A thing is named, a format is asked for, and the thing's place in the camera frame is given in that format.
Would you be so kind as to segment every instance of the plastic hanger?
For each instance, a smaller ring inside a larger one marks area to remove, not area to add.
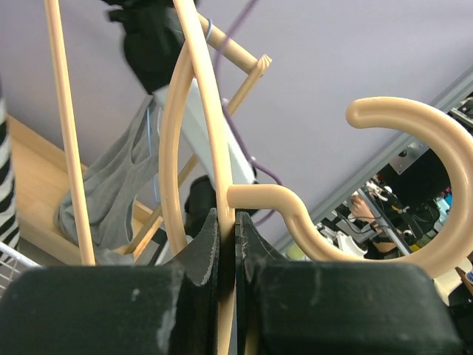
[[[186,45],[174,70],[170,93],[163,113],[163,137],[160,144],[160,188],[166,230],[170,231],[174,252],[186,246],[177,191],[177,149],[183,104],[192,75],[199,82],[205,118],[214,160],[217,204],[222,239],[234,222],[234,209],[276,209],[301,249],[313,260],[362,261],[330,246],[318,233],[303,202],[289,189],[276,185],[233,185],[229,172],[228,150],[223,132],[223,118],[217,86],[205,39],[197,28],[197,11],[189,0],[176,0],[176,10],[183,24]],[[473,249],[470,231],[473,219],[473,138],[445,113],[426,104],[404,98],[363,98],[347,109],[348,123],[356,128],[383,127],[408,132],[425,141],[436,152],[449,172],[455,206],[442,232],[425,248],[396,261],[419,265],[431,277],[454,268]]]

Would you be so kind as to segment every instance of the wooden drying rack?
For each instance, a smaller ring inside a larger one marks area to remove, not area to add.
[[[58,2],[45,0],[45,7],[48,17],[64,147],[65,150],[72,151],[72,155],[75,155],[77,161],[79,161],[72,100],[61,97],[61,95],[64,96],[64,92],[70,92],[70,90]],[[207,33],[209,22],[203,16],[199,17],[203,32]],[[218,50],[225,38],[224,32],[213,25],[208,43]],[[228,42],[223,55],[248,75],[228,104],[228,111],[233,114],[258,80],[265,74],[271,59],[267,55],[256,59],[232,40]],[[55,210],[72,185],[71,178],[74,178],[72,175],[75,175],[75,179],[78,179],[78,177],[82,179],[82,173],[86,170],[86,167],[81,165],[79,171],[75,171],[74,163],[67,162],[66,155],[61,149],[18,122],[15,118],[9,116],[7,119],[9,121],[12,156],[16,170],[18,219],[22,238],[68,265],[93,264],[94,260],[86,262],[81,260],[79,247],[68,241],[53,223]],[[179,173],[179,187],[198,162],[197,156],[192,155]],[[136,201],[132,224],[134,231],[137,232],[134,233],[134,238],[129,246],[119,248],[117,251],[121,254],[133,253],[136,260],[162,222],[161,206],[151,211],[142,203]]]

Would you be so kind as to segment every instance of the black and white striped cloth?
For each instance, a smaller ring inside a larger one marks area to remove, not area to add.
[[[7,112],[0,82],[0,242],[10,248],[18,248],[20,231],[16,218],[15,173],[11,164],[10,137],[7,128]],[[0,262],[9,257],[0,253]]]

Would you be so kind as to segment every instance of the purple cable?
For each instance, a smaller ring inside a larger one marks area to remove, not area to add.
[[[242,12],[237,16],[235,19],[234,23],[231,24],[230,28],[227,31],[227,36],[225,37],[225,40],[222,42],[222,45],[220,48],[217,50],[217,54],[215,55],[214,59],[214,71],[215,71],[215,80],[217,82],[217,87],[219,87],[219,81],[218,81],[218,70],[220,67],[220,59],[223,56],[223,51],[228,45],[228,42],[230,39],[234,36],[235,32],[239,29],[243,21],[248,17],[254,6],[258,0],[250,0],[245,7],[243,8]],[[238,129],[235,127],[233,121],[231,120],[230,113],[227,110],[227,106],[222,104],[222,112],[223,115],[225,116],[226,121],[228,122],[228,126],[230,127],[230,130],[235,136],[236,142],[239,144],[240,148],[242,149],[243,155],[245,156],[246,160],[254,167],[255,169],[263,172],[270,178],[272,178],[278,185],[282,186],[281,180],[277,177],[276,174],[274,174],[271,170],[266,169],[264,166],[261,164],[257,163],[252,155],[250,155],[249,151],[247,150],[245,144],[243,143],[243,139],[241,135],[238,133]],[[261,220],[258,220],[255,222],[256,226],[259,226],[263,224],[265,221],[267,221],[273,214],[274,210],[269,211],[267,215],[265,215]]]

